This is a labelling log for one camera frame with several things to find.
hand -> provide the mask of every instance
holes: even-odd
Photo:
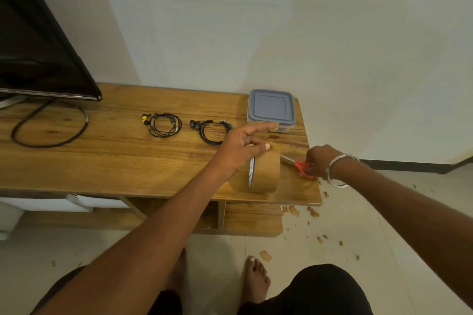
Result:
[[[278,124],[275,122],[251,122],[243,127],[230,130],[219,150],[209,162],[209,167],[213,167],[221,173],[225,181],[229,180],[240,171],[245,163],[271,148],[267,141],[253,135],[277,128]]]
[[[310,163],[311,166],[304,170],[308,175],[314,175],[316,177],[322,177],[327,179],[327,167],[330,162],[337,156],[341,155],[342,152],[334,149],[331,145],[326,144],[325,146],[315,146],[307,151],[305,161]],[[330,178],[336,177],[334,169],[330,171]]]

silver bangle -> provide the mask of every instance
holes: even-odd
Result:
[[[330,163],[328,164],[328,167],[327,167],[327,181],[328,181],[329,185],[331,185],[335,188],[348,187],[348,185],[346,183],[342,184],[341,186],[337,186],[337,185],[332,184],[332,182],[330,182],[330,171],[331,171],[332,167],[334,166],[336,161],[338,161],[339,159],[345,158],[345,157],[354,158],[359,162],[359,158],[352,155],[352,154],[341,154],[341,155],[335,157],[333,160],[330,161]]]

tape roll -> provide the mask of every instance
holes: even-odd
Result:
[[[251,192],[274,193],[279,180],[279,151],[273,149],[250,161],[248,184]]]

wooden table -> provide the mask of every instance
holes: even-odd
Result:
[[[246,123],[248,95],[100,84],[102,102],[73,101],[90,117],[86,132],[72,143],[53,149],[16,145],[10,132],[38,106],[25,102],[0,110],[0,189],[78,193],[100,197],[169,198],[212,158],[218,146],[204,143],[189,121],[227,120]],[[281,153],[304,159],[307,136],[295,100],[297,123],[287,133],[266,133]],[[182,130],[173,137],[152,137],[141,122],[142,114],[178,115]],[[163,120],[163,129],[169,127]],[[30,143],[54,143],[74,135],[83,124],[75,109],[53,104],[29,121],[18,138]],[[223,127],[208,127],[208,137],[223,138]],[[281,164],[274,194],[248,191],[248,169],[226,182],[214,195],[226,203],[321,205],[318,183],[301,179],[295,168]]]

television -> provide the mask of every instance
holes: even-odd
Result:
[[[102,99],[44,0],[0,0],[0,96],[4,93]]]

